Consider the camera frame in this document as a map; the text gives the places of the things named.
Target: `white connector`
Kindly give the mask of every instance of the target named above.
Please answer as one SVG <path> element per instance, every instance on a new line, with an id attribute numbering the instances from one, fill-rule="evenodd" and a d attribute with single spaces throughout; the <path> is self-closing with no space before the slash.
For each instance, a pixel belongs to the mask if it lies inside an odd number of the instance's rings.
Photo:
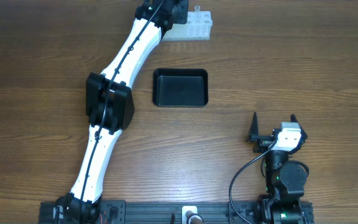
<path id="1" fill-rule="evenodd" d="M 187 12 L 187 23 L 174 24 L 162 41 L 209 40 L 211 28 L 211 12 L 200 11 L 200 7 L 196 6 L 194 12 Z"/>

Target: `black metal base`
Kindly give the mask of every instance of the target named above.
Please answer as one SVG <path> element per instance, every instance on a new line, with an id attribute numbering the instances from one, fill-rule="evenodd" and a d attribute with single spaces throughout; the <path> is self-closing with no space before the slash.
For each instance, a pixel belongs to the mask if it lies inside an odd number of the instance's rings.
<path id="1" fill-rule="evenodd" d="M 194 205 L 198 208 L 198 214 L 204 219 L 205 224 L 243 224 L 229 203 L 224 202 L 125 202 L 124 200 L 102 200 L 99 203 L 103 224 L 181 224 L 181 209 L 185 205 Z M 54 203 L 41 203 L 39 223 L 77 223 L 63 215 L 59 219 L 53 219 L 52 210 Z M 257 202 L 234 201 L 234 206 L 241 215 L 251 223 L 257 223 L 254 213 L 257 210 Z M 310 223 L 314 223 L 313 207 L 309 202 L 301 203 Z"/>

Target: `wooden table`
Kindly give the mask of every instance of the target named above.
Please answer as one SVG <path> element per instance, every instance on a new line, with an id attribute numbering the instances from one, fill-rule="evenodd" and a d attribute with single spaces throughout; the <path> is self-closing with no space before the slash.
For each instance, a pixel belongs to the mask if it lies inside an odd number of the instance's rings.
<path id="1" fill-rule="evenodd" d="M 88 140 L 85 81 L 127 38 L 133 0 L 0 0 L 0 222 L 36 222 L 70 191 Z M 309 139 L 303 200 L 317 223 L 358 223 L 358 1 L 190 1 L 211 11 L 206 42 L 163 42 L 134 84 L 135 115 L 114 147 L 103 198 L 227 202 L 257 154 L 252 113 L 270 134 L 295 113 Z M 152 103 L 156 68 L 204 68 L 204 108 Z M 264 193 L 259 163 L 235 200 Z"/>

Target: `wood grain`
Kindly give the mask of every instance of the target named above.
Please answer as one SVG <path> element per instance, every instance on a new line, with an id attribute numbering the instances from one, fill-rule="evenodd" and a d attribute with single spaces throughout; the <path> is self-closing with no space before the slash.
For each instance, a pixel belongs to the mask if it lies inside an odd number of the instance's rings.
<path id="1" fill-rule="evenodd" d="M 131 29 L 135 0 L 0 0 L 0 222 L 36 222 L 66 194 L 88 140 L 85 80 Z M 227 202 L 256 155 L 252 113 L 268 134 L 295 113 L 309 139 L 303 200 L 317 223 L 358 223 L 358 1 L 190 1 L 211 11 L 207 42 L 163 42 L 134 84 L 135 116 L 114 148 L 104 198 Z M 204 108 L 157 108 L 152 72 L 204 68 Z M 258 165 L 233 189 L 264 192 Z"/>

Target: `wooden surface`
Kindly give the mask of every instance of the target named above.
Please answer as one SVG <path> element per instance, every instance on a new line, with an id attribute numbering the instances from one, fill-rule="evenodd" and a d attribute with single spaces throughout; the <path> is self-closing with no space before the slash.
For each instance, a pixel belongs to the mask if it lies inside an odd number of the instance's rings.
<path id="1" fill-rule="evenodd" d="M 0 0 L 0 222 L 36 222 L 39 203 L 70 191 L 88 140 L 85 80 L 115 57 L 138 0 Z M 103 197 L 227 202 L 256 154 L 252 113 L 270 134 L 295 113 L 309 135 L 303 200 L 317 223 L 358 223 L 358 1 L 190 1 L 211 11 L 206 42 L 164 42 L 134 84 L 135 115 L 118 140 Z M 204 108 L 152 103 L 156 68 L 205 68 Z M 264 193 L 259 163 L 236 200 Z"/>

